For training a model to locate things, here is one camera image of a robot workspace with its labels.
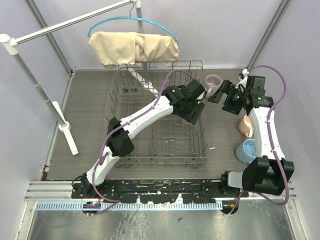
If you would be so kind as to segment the lilac ceramic mug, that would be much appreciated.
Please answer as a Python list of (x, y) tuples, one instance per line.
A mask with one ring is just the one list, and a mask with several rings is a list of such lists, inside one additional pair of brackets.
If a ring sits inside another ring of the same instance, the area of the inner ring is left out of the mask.
[(222, 79), (215, 74), (210, 74), (205, 78), (204, 88), (206, 90), (206, 97), (211, 97), (222, 85)]

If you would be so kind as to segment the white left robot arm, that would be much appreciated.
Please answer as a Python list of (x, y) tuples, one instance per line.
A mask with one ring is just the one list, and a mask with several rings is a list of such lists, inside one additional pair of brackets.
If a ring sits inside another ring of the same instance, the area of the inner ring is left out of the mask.
[(98, 160), (80, 178), (82, 192), (88, 198), (97, 197), (111, 168), (135, 149), (133, 139), (157, 120), (176, 115), (195, 125), (205, 108), (202, 100), (206, 95), (205, 87), (196, 79), (187, 85), (164, 85), (157, 98), (142, 109), (122, 119), (112, 118)]

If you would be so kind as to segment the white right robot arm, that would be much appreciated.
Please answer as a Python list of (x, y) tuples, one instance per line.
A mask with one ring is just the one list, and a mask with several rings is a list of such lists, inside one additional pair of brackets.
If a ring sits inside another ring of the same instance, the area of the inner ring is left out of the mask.
[(295, 166), (281, 150), (274, 122), (274, 101), (265, 95), (265, 81), (263, 76), (249, 75), (245, 85), (235, 85), (226, 79), (208, 99), (219, 103), (226, 94), (222, 110), (235, 115), (245, 110), (253, 127), (256, 157), (243, 172), (226, 171), (221, 176), (219, 191), (225, 197), (231, 197), (237, 189), (274, 196), (289, 192), (288, 182)]

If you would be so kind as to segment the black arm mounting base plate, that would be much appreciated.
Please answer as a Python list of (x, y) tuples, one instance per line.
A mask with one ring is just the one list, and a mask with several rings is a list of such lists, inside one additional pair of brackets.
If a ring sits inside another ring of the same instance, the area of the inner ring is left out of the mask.
[(99, 199), (105, 203), (183, 204), (214, 203), (217, 198), (237, 198), (238, 188), (219, 179), (107, 179), (96, 187), (80, 181), (71, 183), (72, 199)]

